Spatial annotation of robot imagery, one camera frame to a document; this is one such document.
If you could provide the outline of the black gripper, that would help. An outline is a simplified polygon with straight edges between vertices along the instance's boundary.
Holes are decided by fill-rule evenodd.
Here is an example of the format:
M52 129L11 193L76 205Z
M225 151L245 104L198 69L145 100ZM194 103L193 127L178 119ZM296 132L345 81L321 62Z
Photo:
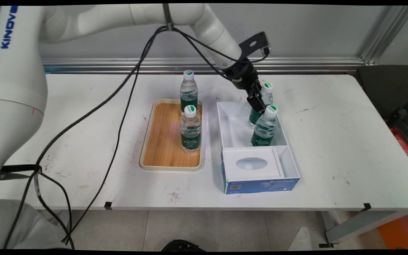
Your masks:
M225 75L231 83L240 90L247 92L247 101L251 108L258 113L264 113L266 106L262 100L262 82L252 63L235 63L225 68Z

